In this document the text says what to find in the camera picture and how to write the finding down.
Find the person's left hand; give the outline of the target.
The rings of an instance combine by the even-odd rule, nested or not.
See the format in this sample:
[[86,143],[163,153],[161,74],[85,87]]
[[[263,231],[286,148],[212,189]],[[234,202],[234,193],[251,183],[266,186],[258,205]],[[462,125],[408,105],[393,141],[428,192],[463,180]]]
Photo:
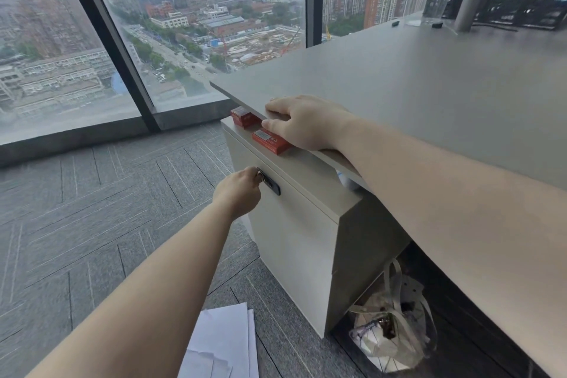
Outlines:
[[261,198],[253,198],[246,191],[246,168],[228,175],[213,194],[212,203],[223,215],[235,221],[251,212]]

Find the person's right hand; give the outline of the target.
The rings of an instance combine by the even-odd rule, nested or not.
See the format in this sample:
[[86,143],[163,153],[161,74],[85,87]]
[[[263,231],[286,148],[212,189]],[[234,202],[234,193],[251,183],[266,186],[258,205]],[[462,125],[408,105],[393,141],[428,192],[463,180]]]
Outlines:
[[307,151],[337,150],[347,123],[356,119],[341,105],[312,95],[274,98],[266,103],[265,109],[271,114],[287,116],[290,139],[286,141]]

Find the black cabinet lock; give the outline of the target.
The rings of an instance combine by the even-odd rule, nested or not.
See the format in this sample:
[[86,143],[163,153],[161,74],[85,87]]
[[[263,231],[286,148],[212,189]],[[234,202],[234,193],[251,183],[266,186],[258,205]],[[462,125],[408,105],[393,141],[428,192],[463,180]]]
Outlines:
[[268,174],[265,173],[262,169],[257,167],[259,174],[261,175],[262,182],[277,196],[281,195],[281,189],[279,184],[273,180]]

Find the person's right forearm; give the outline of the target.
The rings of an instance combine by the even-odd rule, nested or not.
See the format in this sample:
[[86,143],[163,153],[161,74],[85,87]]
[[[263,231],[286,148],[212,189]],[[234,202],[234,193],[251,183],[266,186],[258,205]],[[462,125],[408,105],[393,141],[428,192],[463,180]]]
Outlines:
[[437,267],[567,378],[567,192],[348,113],[330,120],[329,143]]

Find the person's left forearm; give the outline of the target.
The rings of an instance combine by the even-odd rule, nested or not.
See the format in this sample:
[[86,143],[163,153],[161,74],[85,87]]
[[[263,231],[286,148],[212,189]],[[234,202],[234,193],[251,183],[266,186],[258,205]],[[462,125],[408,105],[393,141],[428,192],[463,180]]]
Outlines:
[[177,378],[234,219],[205,207],[26,378]]

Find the red small box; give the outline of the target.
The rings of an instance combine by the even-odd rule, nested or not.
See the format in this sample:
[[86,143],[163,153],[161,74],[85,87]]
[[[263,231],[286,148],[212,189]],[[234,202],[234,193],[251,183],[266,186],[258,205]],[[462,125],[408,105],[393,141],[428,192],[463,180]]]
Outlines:
[[247,129],[261,125],[261,119],[242,106],[232,109],[230,114],[233,122],[241,128]]
[[252,139],[275,155],[280,155],[294,147],[285,139],[264,128],[253,131]]

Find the white drawer cabinet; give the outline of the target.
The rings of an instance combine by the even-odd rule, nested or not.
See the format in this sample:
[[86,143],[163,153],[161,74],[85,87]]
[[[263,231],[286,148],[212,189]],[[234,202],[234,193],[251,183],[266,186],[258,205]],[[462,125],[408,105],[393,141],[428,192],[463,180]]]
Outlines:
[[275,155],[231,117],[221,127],[234,169],[259,167],[280,186],[277,196],[261,184],[249,214],[252,236],[265,266],[324,338],[410,237],[374,195],[345,188],[312,153]]

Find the white paper sheets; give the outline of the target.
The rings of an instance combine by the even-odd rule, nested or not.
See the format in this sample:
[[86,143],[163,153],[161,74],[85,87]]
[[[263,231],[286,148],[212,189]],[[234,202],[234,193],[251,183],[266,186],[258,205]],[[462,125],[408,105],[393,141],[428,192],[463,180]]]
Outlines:
[[177,378],[259,378],[254,311],[246,303],[202,310]]

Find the clear plastic bag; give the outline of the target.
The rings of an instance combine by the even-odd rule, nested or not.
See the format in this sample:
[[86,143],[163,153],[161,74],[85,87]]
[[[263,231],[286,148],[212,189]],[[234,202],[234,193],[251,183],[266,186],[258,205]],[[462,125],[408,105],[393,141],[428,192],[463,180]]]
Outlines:
[[414,369],[436,351],[438,332],[423,285],[395,258],[385,264],[378,288],[348,312],[351,340],[382,373]]

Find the black perforated panel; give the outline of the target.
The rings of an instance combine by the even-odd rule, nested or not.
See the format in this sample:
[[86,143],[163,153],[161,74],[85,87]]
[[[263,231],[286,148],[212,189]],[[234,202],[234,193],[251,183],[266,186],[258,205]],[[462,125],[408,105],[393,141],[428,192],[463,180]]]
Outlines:
[[481,0],[474,25],[555,31],[567,18],[567,0]]

